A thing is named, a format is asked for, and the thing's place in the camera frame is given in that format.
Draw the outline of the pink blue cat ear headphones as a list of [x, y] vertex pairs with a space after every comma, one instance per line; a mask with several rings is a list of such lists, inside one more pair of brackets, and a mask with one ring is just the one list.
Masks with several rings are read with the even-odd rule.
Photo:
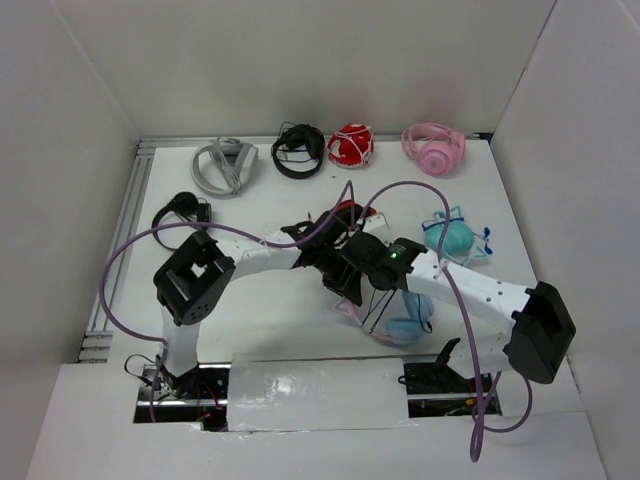
[[428, 295], [402, 291], [404, 315], [388, 316], [385, 311], [395, 294], [396, 291], [378, 294], [374, 290], [363, 306], [355, 306], [342, 298], [334, 305], [334, 310], [378, 343], [400, 347], [416, 344], [433, 332], [434, 303]]

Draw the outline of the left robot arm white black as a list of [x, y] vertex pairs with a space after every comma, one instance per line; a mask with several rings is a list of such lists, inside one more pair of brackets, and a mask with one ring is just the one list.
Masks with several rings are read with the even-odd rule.
[[233, 280], [270, 270], [314, 267], [323, 286], [360, 306], [361, 274], [340, 254], [347, 238], [347, 227], [336, 220], [324, 228], [319, 222], [299, 222], [259, 242], [218, 242], [203, 231], [188, 237], [153, 278], [165, 341], [157, 357], [163, 389], [176, 399], [196, 390], [200, 323]]

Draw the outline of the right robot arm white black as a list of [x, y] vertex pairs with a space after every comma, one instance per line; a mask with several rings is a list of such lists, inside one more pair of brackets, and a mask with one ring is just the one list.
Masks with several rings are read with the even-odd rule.
[[566, 356], [576, 327], [556, 287], [508, 283], [440, 260], [424, 246], [399, 238], [386, 245], [358, 232], [341, 256], [378, 290], [400, 289], [428, 295], [491, 325], [496, 333], [449, 343], [436, 379], [448, 392], [460, 391], [477, 374], [515, 371], [531, 382], [551, 384]]

